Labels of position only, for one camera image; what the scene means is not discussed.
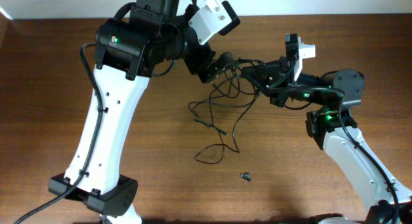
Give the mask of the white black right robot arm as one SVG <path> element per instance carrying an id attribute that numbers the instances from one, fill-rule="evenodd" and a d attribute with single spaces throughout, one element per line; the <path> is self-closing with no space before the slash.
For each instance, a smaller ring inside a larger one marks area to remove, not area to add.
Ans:
<path id="1" fill-rule="evenodd" d="M 411 223 L 411 189 L 402 185 L 366 143 L 351 115 L 361 104 L 364 75 L 351 68 L 317 77 L 294 76 L 294 64 L 268 62 L 247 66 L 241 77 L 285 107 L 287 100 L 318 104 L 306 114 L 306 131 L 341 168 L 368 211 L 365 223 Z"/>

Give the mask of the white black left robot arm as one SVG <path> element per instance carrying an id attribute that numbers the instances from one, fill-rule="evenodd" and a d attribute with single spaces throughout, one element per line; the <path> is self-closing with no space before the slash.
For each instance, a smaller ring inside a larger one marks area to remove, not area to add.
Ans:
<path id="1" fill-rule="evenodd" d="M 129 126 L 155 66 L 181 59 L 204 83 L 223 72 L 227 55 L 209 46 L 239 24 L 230 3 L 191 0 L 178 15 L 180 0 L 136 0 L 100 26 L 95 67 L 89 70 L 93 96 L 79 146 L 70 166 L 51 178 L 50 192 L 82 202 L 103 223 L 140 223 L 133 200 L 138 183 L 121 175 L 120 160 Z"/>

